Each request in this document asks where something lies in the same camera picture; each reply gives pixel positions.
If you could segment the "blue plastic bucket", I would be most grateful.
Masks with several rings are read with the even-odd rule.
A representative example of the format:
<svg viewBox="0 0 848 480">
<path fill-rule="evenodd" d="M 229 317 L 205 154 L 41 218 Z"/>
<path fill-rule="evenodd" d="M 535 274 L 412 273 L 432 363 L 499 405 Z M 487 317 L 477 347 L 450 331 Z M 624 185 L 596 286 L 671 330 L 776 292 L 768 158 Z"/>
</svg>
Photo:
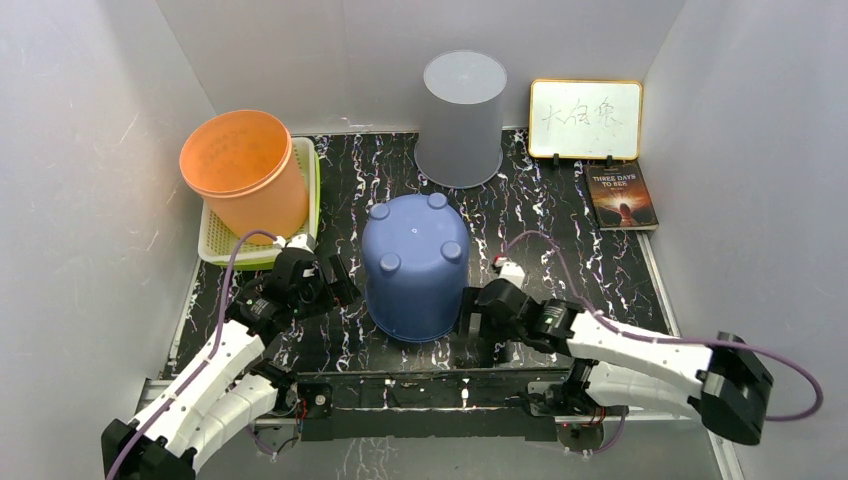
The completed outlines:
<svg viewBox="0 0 848 480">
<path fill-rule="evenodd" d="M 361 250 L 365 303 L 384 333 L 427 343 L 452 331 L 469 286 L 471 247 L 466 223 L 444 194 L 373 205 Z"/>
</svg>

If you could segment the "orange plastic bucket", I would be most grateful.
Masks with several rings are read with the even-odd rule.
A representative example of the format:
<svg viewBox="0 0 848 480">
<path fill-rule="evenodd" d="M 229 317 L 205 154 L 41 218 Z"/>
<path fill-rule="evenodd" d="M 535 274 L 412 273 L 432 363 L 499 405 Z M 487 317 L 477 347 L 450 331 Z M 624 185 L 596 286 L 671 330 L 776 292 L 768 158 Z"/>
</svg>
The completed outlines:
<svg viewBox="0 0 848 480">
<path fill-rule="evenodd" d="M 269 113 L 238 110 L 208 120 L 184 143 L 179 168 L 239 237 L 259 230 L 290 237 L 307 221 L 308 187 L 292 135 Z"/>
</svg>

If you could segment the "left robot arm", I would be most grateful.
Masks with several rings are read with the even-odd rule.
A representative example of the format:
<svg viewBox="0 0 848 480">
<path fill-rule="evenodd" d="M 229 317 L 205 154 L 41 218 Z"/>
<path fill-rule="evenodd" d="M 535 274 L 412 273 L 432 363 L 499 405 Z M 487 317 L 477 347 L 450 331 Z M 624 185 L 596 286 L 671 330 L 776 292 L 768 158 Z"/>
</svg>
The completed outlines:
<svg viewBox="0 0 848 480">
<path fill-rule="evenodd" d="M 293 412 L 295 376 L 264 359 L 266 348 L 286 327 L 359 296 L 339 255 L 319 259 L 307 247 L 283 248 L 270 272 L 224 299 L 222 321 L 177 379 L 130 421 L 104 429 L 106 478 L 194 479 L 255 419 Z"/>
</svg>

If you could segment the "grey plastic bucket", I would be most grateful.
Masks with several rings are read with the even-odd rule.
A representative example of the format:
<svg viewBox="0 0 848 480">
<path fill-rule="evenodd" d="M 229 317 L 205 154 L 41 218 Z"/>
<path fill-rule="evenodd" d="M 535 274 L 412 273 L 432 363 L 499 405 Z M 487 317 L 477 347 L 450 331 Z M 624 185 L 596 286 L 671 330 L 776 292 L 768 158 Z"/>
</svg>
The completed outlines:
<svg viewBox="0 0 848 480">
<path fill-rule="evenodd" d="M 447 188 L 485 184 L 502 163 L 506 69 L 485 53 L 454 50 L 433 58 L 422 78 L 416 166 Z"/>
</svg>

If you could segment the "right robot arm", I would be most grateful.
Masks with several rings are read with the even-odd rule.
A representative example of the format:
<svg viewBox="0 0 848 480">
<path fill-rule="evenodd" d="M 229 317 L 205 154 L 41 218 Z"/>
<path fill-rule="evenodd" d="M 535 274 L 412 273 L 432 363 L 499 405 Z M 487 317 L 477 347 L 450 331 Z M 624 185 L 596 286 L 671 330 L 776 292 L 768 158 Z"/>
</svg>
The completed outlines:
<svg viewBox="0 0 848 480">
<path fill-rule="evenodd" d="M 562 382 L 532 381 L 520 392 L 534 416 L 597 418 L 604 409 L 637 407 L 698 419 L 738 444 L 761 441 L 773 377 L 735 335 L 720 333 L 716 346 L 681 344 L 631 325 L 600 323 L 575 302 L 538 302 L 505 279 L 464 289 L 461 332 L 473 315 L 483 339 L 572 359 Z"/>
</svg>

